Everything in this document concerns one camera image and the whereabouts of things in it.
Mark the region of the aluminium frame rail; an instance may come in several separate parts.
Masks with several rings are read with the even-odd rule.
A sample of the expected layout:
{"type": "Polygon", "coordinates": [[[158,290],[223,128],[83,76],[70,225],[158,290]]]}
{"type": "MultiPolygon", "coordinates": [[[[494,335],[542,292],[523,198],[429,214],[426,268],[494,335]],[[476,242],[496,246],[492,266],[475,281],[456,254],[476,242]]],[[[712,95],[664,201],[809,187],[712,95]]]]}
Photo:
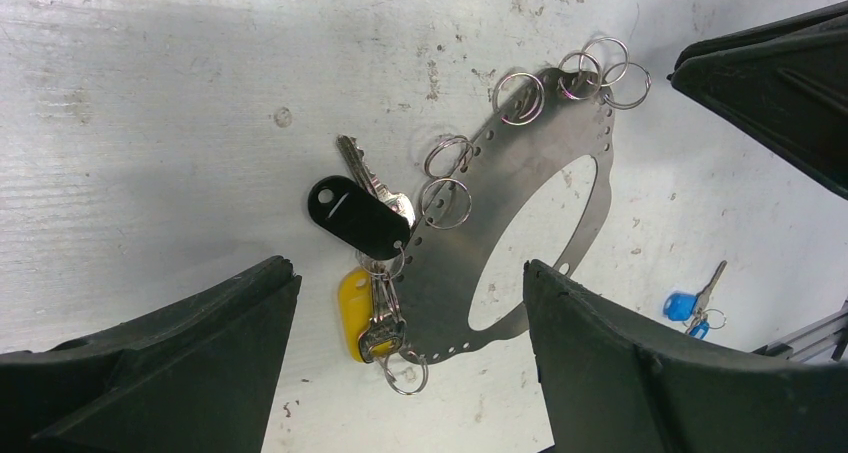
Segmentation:
{"type": "Polygon", "coordinates": [[[753,350],[753,354],[800,363],[840,362],[847,351],[847,302],[842,308],[781,339],[753,350]]]}

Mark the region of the silver key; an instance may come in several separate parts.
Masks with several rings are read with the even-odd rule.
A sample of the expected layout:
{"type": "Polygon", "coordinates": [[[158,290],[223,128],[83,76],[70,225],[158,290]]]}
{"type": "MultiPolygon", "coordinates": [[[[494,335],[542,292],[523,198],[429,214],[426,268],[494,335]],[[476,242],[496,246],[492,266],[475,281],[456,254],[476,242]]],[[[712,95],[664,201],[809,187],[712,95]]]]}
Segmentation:
{"type": "Polygon", "coordinates": [[[693,309],[694,318],[701,318],[706,313],[713,290],[715,289],[719,279],[724,273],[726,266],[727,261],[722,260],[718,264],[715,272],[713,273],[707,285],[696,295],[696,301],[693,309]]]}
{"type": "Polygon", "coordinates": [[[404,193],[391,191],[374,174],[365,162],[364,151],[354,137],[338,135],[336,146],[354,181],[367,193],[376,197],[393,212],[403,217],[410,227],[416,222],[416,214],[410,198],[404,193]]]}
{"type": "Polygon", "coordinates": [[[371,317],[357,340],[358,351],[365,363],[398,353],[406,340],[406,320],[400,314],[399,301],[390,279],[385,276],[371,279],[371,302],[371,317]]]}

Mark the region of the solid blue key tag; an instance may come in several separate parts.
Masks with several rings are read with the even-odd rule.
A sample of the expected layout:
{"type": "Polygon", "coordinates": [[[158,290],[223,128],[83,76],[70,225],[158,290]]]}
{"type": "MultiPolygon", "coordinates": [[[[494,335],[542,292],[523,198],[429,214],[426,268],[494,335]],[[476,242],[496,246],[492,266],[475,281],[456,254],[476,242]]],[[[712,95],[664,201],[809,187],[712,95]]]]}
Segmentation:
{"type": "Polygon", "coordinates": [[[662,313],[671,321],[687,321],[694,315],[697,299],[696,294],[673,292],[665,300],[662,313]]]}

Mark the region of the silver key on blue tag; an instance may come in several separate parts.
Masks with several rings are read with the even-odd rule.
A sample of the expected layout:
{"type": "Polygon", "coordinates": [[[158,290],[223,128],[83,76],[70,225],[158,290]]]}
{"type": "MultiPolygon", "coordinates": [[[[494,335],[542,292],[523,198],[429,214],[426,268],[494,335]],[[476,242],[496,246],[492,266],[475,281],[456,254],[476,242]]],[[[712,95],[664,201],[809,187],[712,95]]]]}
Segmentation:
{"type": "Polygon", "coordinates": [[[693,309],[694,318],[701,318],[706,313],[713,290],[715,289],[719,279],[724,273],[726,266],[727,261],[722,260],[718,264],[715,272],[713,273],[707,285],[696,295],[696,301],[693,309]]]}

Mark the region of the blue key tag white label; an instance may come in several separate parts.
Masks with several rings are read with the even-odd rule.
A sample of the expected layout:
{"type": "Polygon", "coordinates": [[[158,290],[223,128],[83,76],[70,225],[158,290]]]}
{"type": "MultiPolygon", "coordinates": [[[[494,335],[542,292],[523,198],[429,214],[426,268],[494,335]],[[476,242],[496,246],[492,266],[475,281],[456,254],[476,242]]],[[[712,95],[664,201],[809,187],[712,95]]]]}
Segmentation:
{"type": "Polygon", "coordinates": [[[704,319],[699,319],[687,327],[686,334],[690,337],[701,340],[707,335],[709,330],[709,322],[704,319]]]}

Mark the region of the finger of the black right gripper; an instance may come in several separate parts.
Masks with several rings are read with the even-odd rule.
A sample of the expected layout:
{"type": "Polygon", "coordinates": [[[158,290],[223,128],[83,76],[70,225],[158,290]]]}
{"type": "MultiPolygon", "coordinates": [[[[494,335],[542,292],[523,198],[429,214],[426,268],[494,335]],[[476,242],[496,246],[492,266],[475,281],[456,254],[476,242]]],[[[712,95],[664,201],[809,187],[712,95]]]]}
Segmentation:
{"type": "Polygon", "coordinates": [[[694,43],[671,86],[847,196],[847,4],[694,43]]]}

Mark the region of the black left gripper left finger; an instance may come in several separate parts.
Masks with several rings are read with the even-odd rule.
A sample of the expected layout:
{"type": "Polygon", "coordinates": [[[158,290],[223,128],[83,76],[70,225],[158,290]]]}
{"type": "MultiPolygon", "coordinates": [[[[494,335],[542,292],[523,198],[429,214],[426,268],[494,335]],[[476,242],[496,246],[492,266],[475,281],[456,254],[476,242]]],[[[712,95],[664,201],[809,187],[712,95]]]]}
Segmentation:
{"type": "Polygon", "coordinates": [[[5,452],[258,452],[301,279],[273,256],[203,292],[1,357],[5,452]]]}

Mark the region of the black key tag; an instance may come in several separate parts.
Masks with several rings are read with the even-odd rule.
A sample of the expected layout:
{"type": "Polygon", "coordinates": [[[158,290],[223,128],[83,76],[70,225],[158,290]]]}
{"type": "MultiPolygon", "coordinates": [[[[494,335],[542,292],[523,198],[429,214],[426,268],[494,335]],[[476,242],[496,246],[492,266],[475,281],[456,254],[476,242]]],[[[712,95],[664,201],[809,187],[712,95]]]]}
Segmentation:
{"type": "Polygon", "coordinates": [[[375,260],[390,260],[410,240],[407,220],[344,176],[319,180],[307,197],[311,220],[375,260]]]}

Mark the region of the yellow key tag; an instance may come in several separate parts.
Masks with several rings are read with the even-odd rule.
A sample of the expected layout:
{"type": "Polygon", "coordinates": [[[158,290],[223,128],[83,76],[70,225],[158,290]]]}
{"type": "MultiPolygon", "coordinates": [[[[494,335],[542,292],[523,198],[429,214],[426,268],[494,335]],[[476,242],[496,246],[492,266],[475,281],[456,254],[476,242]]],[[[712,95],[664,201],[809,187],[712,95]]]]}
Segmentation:
{"type": "MultiPolygon", "coordinates": [[[[351,357],[360,363],[365,362],[358,351],[357,340],[366,328],[372,313],[371,279],[383,276],[392,281],[386,271],[372,274],[365,269],[356,268],[342,279],[338,288],[337,299],[345,343],[351,357]]],[[[376,360],[383,360],[387,357],[380,357],[376,360]]]]}

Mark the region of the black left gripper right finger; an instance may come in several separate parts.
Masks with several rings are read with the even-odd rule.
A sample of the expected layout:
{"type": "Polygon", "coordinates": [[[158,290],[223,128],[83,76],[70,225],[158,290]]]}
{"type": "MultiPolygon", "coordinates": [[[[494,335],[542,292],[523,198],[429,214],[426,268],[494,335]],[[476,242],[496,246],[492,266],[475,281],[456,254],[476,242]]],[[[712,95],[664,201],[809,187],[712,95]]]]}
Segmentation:
{"type": "Polygon", "coordinates": [[[687,336],[555,269],[523,299],[556,452],[843,452],[847,366],[687,336]]]}

